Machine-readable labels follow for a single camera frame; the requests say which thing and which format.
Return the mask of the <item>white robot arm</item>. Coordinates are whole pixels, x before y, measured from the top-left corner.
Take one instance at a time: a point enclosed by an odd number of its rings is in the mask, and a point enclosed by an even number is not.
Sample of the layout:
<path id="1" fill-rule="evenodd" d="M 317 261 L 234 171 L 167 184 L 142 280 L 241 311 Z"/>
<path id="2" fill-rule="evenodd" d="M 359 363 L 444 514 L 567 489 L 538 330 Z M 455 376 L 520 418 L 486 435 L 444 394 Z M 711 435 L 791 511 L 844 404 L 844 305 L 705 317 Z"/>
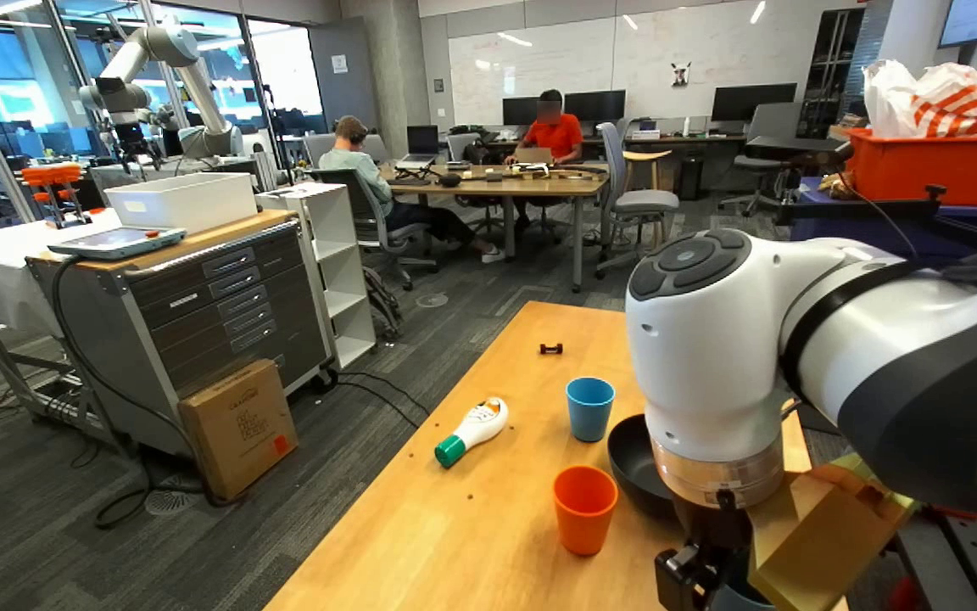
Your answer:
<path id="1" fill-rule="evenodd" d="M 686 540 L 658 601 L 771 605 L 749 575 L 760 507 L 791 487 L 781 392 L 866 468 L 925 507 L 977 514 L 977 256 L 929 268 L 853 237 L 676 237 L 625 286 L 631 368 Z"/>

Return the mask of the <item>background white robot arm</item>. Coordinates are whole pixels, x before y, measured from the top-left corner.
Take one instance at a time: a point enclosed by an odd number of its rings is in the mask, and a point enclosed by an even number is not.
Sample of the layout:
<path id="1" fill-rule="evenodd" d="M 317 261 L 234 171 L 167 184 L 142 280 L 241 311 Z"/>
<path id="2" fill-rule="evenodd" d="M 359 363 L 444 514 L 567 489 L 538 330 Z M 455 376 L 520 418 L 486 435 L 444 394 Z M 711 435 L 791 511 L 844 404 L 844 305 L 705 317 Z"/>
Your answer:
<path id="1" fill-rule="evenodd" d="M 179 148 L 193 161 L 234 157 L 241 134 L 222 120 L 210 72 L 196 40 L 175 25 L 137 29 L 113 63 L 81 90 L 81 97 L 103 109 L 113 126 L 131 126 L 151 111 L 151 97 L 140 82 L 140 72 L 157 66 L 167 72 L 167 97 L 179 97 L 196 117 L 196 126 L 179 129 Z"/>

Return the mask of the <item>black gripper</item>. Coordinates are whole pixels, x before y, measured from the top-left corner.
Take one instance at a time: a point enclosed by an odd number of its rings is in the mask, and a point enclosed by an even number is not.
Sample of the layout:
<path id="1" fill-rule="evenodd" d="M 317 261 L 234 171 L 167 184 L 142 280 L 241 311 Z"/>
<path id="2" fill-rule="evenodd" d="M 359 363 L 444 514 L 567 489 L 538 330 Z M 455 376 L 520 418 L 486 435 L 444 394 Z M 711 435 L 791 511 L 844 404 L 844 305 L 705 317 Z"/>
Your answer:
<path id="1" fill-rule="evenodd" d="M 676 516 L 683 540 L 654 556 L 662 611 L 772 611 L 749 583 L 753 530 L 743 511 L 678 498 Z"/>

